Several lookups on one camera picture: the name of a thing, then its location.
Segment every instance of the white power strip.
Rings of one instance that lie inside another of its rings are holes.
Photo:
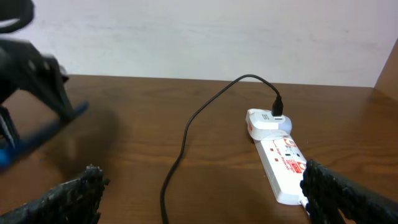
[[[248,131],[257,147],[272,191],[279,203],[307,204],[300,187],[307,161],[289,135],[290,119],[273,117],[270,111],[251,109],[246,115]]]

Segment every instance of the brown table surface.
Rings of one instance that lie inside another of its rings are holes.
[[[159,192],[186,122],[228,82],[73,76],[73,104],[90,110],[0,176],[0,213],[100,166],[111,184],[100,223],[160,223]],[[292,136],[307,159],[398,200],[398,104],[372,88],[276,84]],[[271,108],[262,83],[241,82],[198,115],[166,193],[170,223],[308,223],[302,207],[278,204],[244,121]],[[5,104],[28,133],[55,117],[17,92]]]

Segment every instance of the white wall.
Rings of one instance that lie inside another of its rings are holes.
[[[36,0],[15,36],[71,73],[374,86],[396,0]]]

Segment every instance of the power strip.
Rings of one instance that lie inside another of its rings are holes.
[[[290,136],[290,119],[284,115],[273,117],[268,110],[250,109],[246,122],[276,200],[286,205],[305,206],[307,198],[300,181],[307,161]]]

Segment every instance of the robotic claw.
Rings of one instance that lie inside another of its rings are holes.
[[[0,27],[0,34],[17,31],[34,17],[31,0],[0,0],[0,21],[17,22]],[[0,104],[16,90],[25,90],[56,112],[60,119],[29,136],[20,138],[8,110],[0,106],[0,169],[7,168],[21,155],[39,147],[88,108],[84,102],[72,108],[63,84],[68,77],[57,59],[44,57],[29,42],[0,40]]]

